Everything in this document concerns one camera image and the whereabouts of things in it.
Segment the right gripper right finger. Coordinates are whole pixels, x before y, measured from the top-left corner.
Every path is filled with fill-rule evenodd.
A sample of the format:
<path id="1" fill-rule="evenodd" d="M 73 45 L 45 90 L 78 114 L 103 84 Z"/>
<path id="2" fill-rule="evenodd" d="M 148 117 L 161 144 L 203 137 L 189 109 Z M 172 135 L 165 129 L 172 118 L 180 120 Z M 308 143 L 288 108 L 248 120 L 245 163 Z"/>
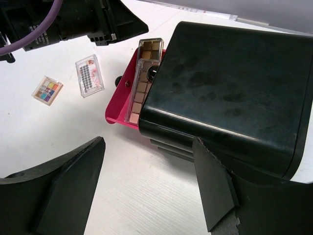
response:
<path id="1" fill-rule="evenodd" d="M 313 186 L 255 170 L 193 141 L 207 230 L 213 235 L 310 235 Z"/>

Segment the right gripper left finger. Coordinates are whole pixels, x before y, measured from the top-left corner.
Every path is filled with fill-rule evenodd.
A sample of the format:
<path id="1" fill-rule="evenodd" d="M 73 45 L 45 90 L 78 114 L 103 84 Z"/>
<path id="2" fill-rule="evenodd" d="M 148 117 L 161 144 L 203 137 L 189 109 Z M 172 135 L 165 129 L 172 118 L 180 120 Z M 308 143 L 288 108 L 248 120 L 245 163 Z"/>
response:
<path id="1" fill-rule="evenodd" d="M 76 149 L 0 180 L 2 235 L 82 235 L 106 143 L 96 137 Z"/>

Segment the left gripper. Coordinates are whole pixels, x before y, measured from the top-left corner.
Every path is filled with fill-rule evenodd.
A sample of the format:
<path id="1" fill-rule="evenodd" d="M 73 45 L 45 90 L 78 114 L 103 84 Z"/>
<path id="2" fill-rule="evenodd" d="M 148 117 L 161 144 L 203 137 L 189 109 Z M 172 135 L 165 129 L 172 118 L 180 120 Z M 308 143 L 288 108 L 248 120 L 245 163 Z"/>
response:
<path id="1" fill-rule="evenodd" d="M 2 0 L 0 47 L 5 48 L 31 32 L 54 11 L 51 25 L 25 51 L 81 36 L 91 42 L 122 42 L 149 32 L 148 26 L 121 0 Z"/>

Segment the pink brown eyeshadow palette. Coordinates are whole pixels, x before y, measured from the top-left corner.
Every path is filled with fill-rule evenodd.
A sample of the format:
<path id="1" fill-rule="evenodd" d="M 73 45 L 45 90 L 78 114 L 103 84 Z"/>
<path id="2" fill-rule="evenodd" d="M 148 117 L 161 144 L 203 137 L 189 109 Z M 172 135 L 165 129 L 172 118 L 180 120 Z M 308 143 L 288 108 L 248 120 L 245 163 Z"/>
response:
<path id="1" fill-rule="evenodd" d="M 129 105 L 125 114 L 125 122 L 138 126 L 139 115 L 150 91 L 161 61 L 154 59 L 139 59 L 130 94 Z"/>

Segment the black drawer organizer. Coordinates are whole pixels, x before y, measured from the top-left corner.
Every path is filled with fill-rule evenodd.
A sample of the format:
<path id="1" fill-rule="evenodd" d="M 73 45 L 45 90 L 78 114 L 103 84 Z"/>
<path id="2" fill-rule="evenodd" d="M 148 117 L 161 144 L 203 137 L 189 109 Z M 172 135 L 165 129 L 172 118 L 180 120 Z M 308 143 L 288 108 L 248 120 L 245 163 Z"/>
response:
<path id="1" fill-rule="evenodd" d="M 313 103 L 310 36 L 180 22 L 139 116 L 141 135 L 283 179 L 296 173 Z"/>

